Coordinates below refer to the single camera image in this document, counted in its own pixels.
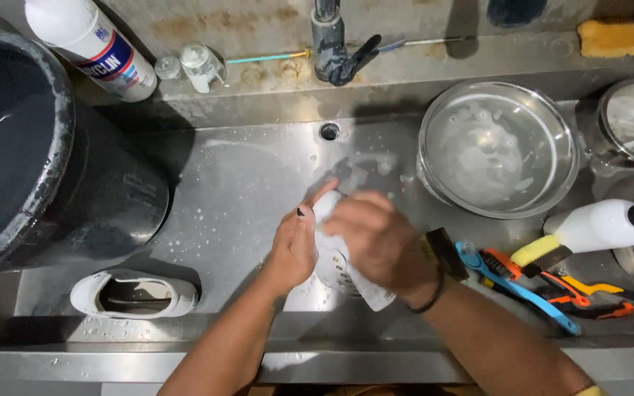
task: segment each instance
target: faucet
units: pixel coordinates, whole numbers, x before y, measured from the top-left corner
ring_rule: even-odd
[[[359,66],[369,56],[378,55],[380,34],[375,34],[351,57],[344,41],[344,21],[339,13],[339,0],[315,0],[312,10],[312,43],[316,53],[315,76],[335,87],[354,79]]]

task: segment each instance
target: yellow sponge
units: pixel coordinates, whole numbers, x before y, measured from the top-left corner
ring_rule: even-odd
[[[634,56],[634,21],[586,21],[576,28],[581,54],[589,58]]]
[[[559,238],[556,235],[548,235],[520,248],[510,256],[510,261],[524,267],[552,250],[559,248],[559,246],[561,246]]]

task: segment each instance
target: stainless steel sink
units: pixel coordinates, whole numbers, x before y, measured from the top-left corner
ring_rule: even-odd
[[[593,117],[593,103],[559,103],[576,130]],[[0,274],[0,378],[45,381],[162,382],[190,342],[251,281],[268,254],[283,214],[311,187],[338,176],[341,188],[392,194],[421,232],[445,227],[453,239],[503,252],[540,236],[544,216],[486,219],[447,206],[415,177],[416,137],[422,114],[332,120],[333,141],[320,137],[326,122],[212,128],[140,135],[177,176],[172,212],[148,247],[128,258]],[[583,169],[552,212],[591,203],[622,177]],[[201,286],[195,311],[177,319],[113,320],[81,316],[68,301],[82,277],[122,265],[183,278]],[[610,252],[578,254],[563,265],[581,281],[634,283]],[[555,337],[592,377],[634,379],[634,316],[578,320],[584,334],[560,338],[527,308],[466,284]],[[470,382],[436,334],[400,304],[375,313],[362,300],[311,278],[288,296],[263,358],[262,382]]]

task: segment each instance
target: bracelet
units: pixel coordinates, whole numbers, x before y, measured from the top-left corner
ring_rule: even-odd
[[[437,303],[437,301],[440,299],[442,294],[444,294],[447,276],[444,274],[444,271],[442,271],[441,265],[437,267],[437,273],[440,276],[440,283],[437,285],[435,294],[432,295],[432,298],[430,298],[430,300],[427,301],[425,305],[421,306],[418,309],[414,309],[413,307],[408,306],[410,308],[410,311],[412,311],[413,314],[424,314],[425,312],[429,311],[430,309],[432,309],[432,307],[435,306],[435,303]]]

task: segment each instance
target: bottle label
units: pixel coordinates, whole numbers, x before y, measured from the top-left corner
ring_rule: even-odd
[[[121,80],[124,88],[133,86],[138,82],[138,72],[132,65],[134,49],[116,31],[111,34],[100,27],[94,33],[101,41],[109,41],[99,54],[89,60],[75,64],[85,75],[96,80],[110,82]]]

